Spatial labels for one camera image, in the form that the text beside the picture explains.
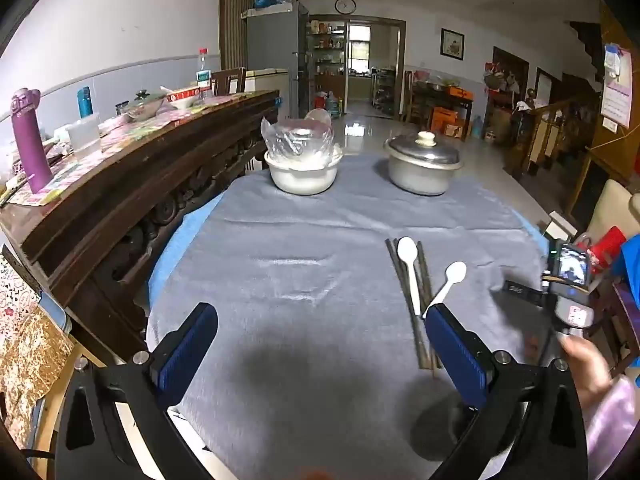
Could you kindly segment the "person's right hand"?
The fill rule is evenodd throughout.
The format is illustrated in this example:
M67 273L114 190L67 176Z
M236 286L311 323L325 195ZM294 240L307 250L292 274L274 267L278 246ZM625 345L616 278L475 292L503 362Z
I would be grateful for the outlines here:
M570 366L580 406L586 410L598 404L610 391L613 379L604 356L590 340L573 335L560 338Z

